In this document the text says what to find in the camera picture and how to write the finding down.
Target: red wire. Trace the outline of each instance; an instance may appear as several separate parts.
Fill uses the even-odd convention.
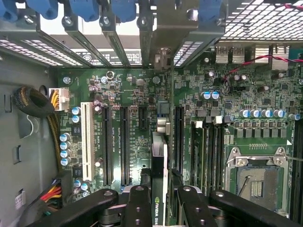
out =
[[[55,188],[51,193],[47,193],[44,196],[41,197],[42,200],[46,200],[48,197],[52,197],[54,195],[58,195],[61,193],[61,187]]]

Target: black connector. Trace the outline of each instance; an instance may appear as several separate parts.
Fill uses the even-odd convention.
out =
[[[121,145],[121,185],[129,185],[129,110],[127,107],[120,108],[120,145]]]
[[[112,116],[110,107],[102,108],[102,148],[103,148],[103,185],[110,186],[113,181],[112,165]]]
[[[139,106],[139,129],[147,129],[147,107]]]

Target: capacitor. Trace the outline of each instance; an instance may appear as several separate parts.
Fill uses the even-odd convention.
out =
[[[97,114],[100,114],[100,113],[102,113],[102,109],[101,109],[101,107],[100,106],[95,106],[95,108],[94,108],[94,110],[95,110],[95,113],[97,113]]]
[[[70,148],[70,146],[71,146],[71,143],[69,141],[60,143],[61,150],[66,150],[67,148]]]
[[[86,191],[90,188],[90,182],[89,181],[84,181],[82,184],[81,184],[81,190],[83,191]]]
[[[261,116],[262,117],[272,117],[273,113],[271,110],[262,110],[261,111]]]
[[[83,179],[82,178],[76,178],[74,181],[74,186],[77,188],[80,188],[81,185],[83,184]]]
[[[69,150],[69,149],[62,150],[60,152],[60,156],[63,157],[63,158],[68,157],[70,154],[71,154],[71,150]]]
[[[71,163],[71,157],[66,157],[61,159],[62,166],[67,166],[69,163]]]
[[[240,81],[246,81],[247,80],[247,76],[246,75],[241,75],[240,76]]]
[[[201,97],[202,97],[203,99],[206,99],[206,100],[207,100],[207,99],[210,99],[211,94],[210,94],[210,92],[208,92],[208,91],[202,92]]]
[[[59,137],[59,140],[61,142],[66,142],[66,141],[68,141],[70,139],[71,139],[71,136],[68,133],[64,133],[64,134],[60,135],[60,137]]]
[[[107,84],[107,83],[108,83],[107,77],[101,77],[101,78],[100,78],[100,82],[101,82],[102,84]]]
[[[240,76],[239,75],[233,75],[229,77],[229,81],[231,82],[238,82],[240,81]]]
[[[93,105],[94,105],[94,106],[101,106],[102,103],[101,103],[99,100],[94,100],[94,101],[93,101]]]
[[[72,121],[73,123],[79,123],[79,122],[80,122],[80,117],[77,116],[77,115],[75,115],[75,116],[73,116],[73,117],[71,118],[71,121]]]
[[[284,111],[283,110],[275,110],[274,111],[275,117],[284,117]]]
[[[269,91],[269,86],[261,86],[258,88],[258,92],[266,92]]]
[[[213,78],[214,77],[214,72],[213,71],[209,71],[205,74],[205,78]]]
[[[82,192],[82,197],[87,197],[89,196],[89,192],[85,191],[85,192]]]
[[[248,110],[240,110],[239,116],[240,117],[249,117],[250,116],[250,112]]]
[[[114,76],[115,76],[115,73],[114,73],[113,71],[108,71],[108,72],[106,73],[106,77],[107,77],[107,79],[109,79],[109,80],[112,80],[112,79],[114,78]]]
[[[259,117],[260,116],[260,111],[259,110],[251,110],[250,116],[251,117]]]
[[[212,96],[212,99],[216,100],[220,97],[220,94],[218,92],[214,91],[214,92],[211,93],[211,96]]]
[[[71,110],[71,113],[73,114],[73,115],[79,115],[80,113],[81,113],[81,108],[80,107],[74,107],[74,108],[72,108],[72,110]]]
[[[100,167],[103,164],[103,159],[102,158],[98,158],[95,162],[95,167]]]
[[[80,193],[80,188],[74,188],[74,189],[72,190],[72,193],[73,193],[74,195]]]
[[[288,118],[293,121],[298,121],[298,120],[300,120],[301,116],[299,114],[291,113],[288,115]]]
[[[285,76],[284,72],[277,72],[271,76],[271,79],[276,80],[276,79],[282,79]]]
[[[89,92],[95,93],[98,91],[98,88],[96,86],[89,86]]]

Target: mesh vent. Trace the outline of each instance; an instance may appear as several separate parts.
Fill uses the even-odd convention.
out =
[[[303,0],[294,5],[303,5]],[[303,40],[303,12],[253,0],[242,3],[226,20],[223,40]]]
[[[63,66],[62,64],[56,62],[56,61],[53,61],[49,58],[46,58],[38,53],[35,53],[33,51],[30,51],[22,46],[18,46],[17,44],[14,44],[14,43],[11,43],[7,40],[0,40],[0,46],[1,47],[4,47],[6,49],[9,49],[11,51],[14,51],[14,52],[17,52],[17,53],[20,53],[22,55],[25,55],[27,57],[30,57],[30,58],[33,58],[35,60],[38,60],[38,61],[41,61],[43,63],[46,63],[46,64],[49,64],[49,65],[52,65],[52,66]]]
[[[67,56],[66,54],[48,46],[47,44],[43,43],[42,41],[40,40],[21,40],[23,42],[25,42],[26,44],[32,46],[32,47],[35,47],[53,57],[56,57],[58,58],[59,60],[67,63],[67,64],[70,64],[72,66],[80,66],[82,65],[81,63],[77,62],[76,60],[74,60],[73,58]]]

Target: chip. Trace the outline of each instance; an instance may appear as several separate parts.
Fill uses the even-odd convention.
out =
[[[264,99],[263,99],[263,104],[264,104],[264,105],[270,105],[270,103],[271,103],[270,98],[264,98]]]
[[[287,84],[282,84],[281,88],[282,88],[282,90],[287,90],[288,89],[288,85]]]
[[[218,107],[219,106],[219,102],[218,101],[213,101],[213,107]]]
[[[225,103],[225,108],[226,109],[231,109],[232,108],[232,103],[231,102],[226,102]]]
[[[71,125],[71,135],[72,136],[81,136],[81,125],[80,124]]]
[[[83,177],[82,166],[76,165],[72,167],[72,177],[73,178]]]
[[[202,106],[202,101],[197,101],[197,107],[201,107]]]

